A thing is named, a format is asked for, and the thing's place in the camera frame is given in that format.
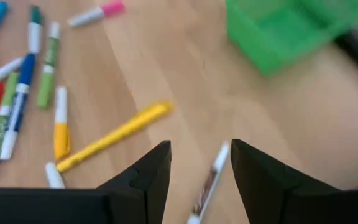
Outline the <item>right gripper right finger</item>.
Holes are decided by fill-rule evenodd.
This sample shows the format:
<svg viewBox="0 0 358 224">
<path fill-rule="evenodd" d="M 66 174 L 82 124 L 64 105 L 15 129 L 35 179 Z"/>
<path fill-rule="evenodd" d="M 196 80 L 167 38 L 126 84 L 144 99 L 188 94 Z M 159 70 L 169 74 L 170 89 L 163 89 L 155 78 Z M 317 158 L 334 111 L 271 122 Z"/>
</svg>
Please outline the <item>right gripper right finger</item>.
<svg viewBox="0 0 358 224">
<path fill-rule="evenodd" d="M 290 196 L 333 192 L 334 187 L 304 174 L 240 139 L 231 141 L 231 164 L 250 224 L 282 224 Z"/>
</svg>

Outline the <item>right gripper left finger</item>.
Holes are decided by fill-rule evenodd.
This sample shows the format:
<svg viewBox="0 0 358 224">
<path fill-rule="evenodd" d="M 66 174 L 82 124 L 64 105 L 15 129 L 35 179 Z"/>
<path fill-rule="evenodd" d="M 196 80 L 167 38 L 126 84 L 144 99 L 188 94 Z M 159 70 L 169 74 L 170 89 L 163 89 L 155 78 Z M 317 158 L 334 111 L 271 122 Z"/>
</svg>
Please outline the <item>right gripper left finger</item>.
<svg viewBox="0 0 358 224">
<path fill-rule="evenodd" d="M 108 224 L 162 224 L 171 161 L 171 142 L 164 140 L 100 185 L 107 192 Z"/>
</svg>

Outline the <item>white marker brown cap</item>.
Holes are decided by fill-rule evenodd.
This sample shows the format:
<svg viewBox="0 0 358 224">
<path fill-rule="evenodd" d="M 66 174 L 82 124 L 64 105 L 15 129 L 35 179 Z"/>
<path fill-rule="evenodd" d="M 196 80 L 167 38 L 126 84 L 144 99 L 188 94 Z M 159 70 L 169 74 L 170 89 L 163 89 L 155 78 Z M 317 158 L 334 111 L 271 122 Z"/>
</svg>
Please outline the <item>white marker brown cap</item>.
<svg viewBox="0 0 358 224">
<path fill-rule="evenodd" d="M 194 204 L 186 224 L 200 224 L 209 205 L 214 190 L 218 184 L 219 177 L 229 155 L 229 143 L 224 141 L 217 154 L 206 181 L 204 182 L 201 193 Z"/>
</svg>

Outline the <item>yellow highlighter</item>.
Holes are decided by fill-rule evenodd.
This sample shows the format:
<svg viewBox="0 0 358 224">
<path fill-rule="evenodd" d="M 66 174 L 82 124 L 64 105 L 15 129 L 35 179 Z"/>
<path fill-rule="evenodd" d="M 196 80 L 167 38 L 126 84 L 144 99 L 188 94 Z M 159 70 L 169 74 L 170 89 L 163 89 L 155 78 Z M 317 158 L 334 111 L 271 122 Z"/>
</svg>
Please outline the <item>yellow highlighter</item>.
<svg viewBox="0 0 358 224">
<path fill-rule="evenodd" d="M 95 155 L 99 151 L 102 151 L 110 145 L 113 145 L 129 137 L 130 135 L 147 127 L 154 121 L 162 118 L 163 116 L 166 116 L 169 114 L 169 112 L 171 112 L 172 109 L 173 103 L 171 101 L 161 101 L 150 105 L 148 108 L 138 112 L 128 122 L 120 125 L 106 136 L 59 162 L 56 165 L 57 171 L 60 173 L 68 171 L 83 160 Z"/>
</svg>

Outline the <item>white marker yellow cap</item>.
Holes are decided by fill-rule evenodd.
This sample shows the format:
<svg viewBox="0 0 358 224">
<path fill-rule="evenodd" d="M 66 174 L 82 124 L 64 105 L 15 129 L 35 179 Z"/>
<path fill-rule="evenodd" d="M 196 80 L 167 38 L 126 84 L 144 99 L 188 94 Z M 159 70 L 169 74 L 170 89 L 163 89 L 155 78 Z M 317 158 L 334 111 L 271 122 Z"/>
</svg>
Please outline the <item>white marker yellow cap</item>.
<svg viewBox="0 0 358 224">
<path fill-rule="evenodd" d="M 56 160 L 70 153 L 70 132 L 68 129 L 68 98 L 67 89 L 60 86 L 56 89 L 55 122 L 53 132 L 53 150 Z"/>
</svg>

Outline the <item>light green marker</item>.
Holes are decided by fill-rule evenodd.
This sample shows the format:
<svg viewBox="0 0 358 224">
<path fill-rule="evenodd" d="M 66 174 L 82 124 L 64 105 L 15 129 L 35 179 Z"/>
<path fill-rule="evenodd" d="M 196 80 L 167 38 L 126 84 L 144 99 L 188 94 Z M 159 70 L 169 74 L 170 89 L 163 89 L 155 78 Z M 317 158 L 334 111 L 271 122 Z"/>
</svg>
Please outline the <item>light green marker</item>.
<svg viewBox="0 0 358 224">
<path fill-rule="evenodd" d="M 57 66 L 58 52 L 60 49 L 60 24 L 52 22 L 48 36 L 48 49 L 45 55 L 40 86 L 37 94 L 37 106 L 45 109 L 48 107 L 54 86 L 55 67 Z"/>
</svg>

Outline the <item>white marker pink cap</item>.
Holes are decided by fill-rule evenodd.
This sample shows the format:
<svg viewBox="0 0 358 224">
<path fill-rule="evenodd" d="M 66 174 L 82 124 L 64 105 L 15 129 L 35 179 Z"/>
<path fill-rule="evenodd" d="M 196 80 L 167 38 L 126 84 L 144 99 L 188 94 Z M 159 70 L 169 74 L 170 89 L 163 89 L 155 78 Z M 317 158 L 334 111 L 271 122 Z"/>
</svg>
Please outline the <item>white marker pink cap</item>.
<svg viewBox="0 0 358 224">
<path fill-rule="evenodd" d="M 125 5 L 122 1 L 110 2 L 70 18 L 68 24 L 70 27 L 83 26 L 98 19 L 119 14 L 124 10 Z"/>
</svg>

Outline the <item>green plastic basket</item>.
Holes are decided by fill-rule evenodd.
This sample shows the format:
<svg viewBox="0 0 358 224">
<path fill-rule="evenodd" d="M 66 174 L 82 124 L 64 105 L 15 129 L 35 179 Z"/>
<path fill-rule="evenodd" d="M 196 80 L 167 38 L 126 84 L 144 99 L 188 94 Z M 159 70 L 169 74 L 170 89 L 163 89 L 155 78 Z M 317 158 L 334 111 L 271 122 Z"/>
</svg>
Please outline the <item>green plastic basket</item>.
<svg viewBox="0 0 358 224">
<path fill-rule="evenodd" d="M 358 0 L 225 0 L 227 36 L 265 77 L 358 25 Z"/>
</svg>

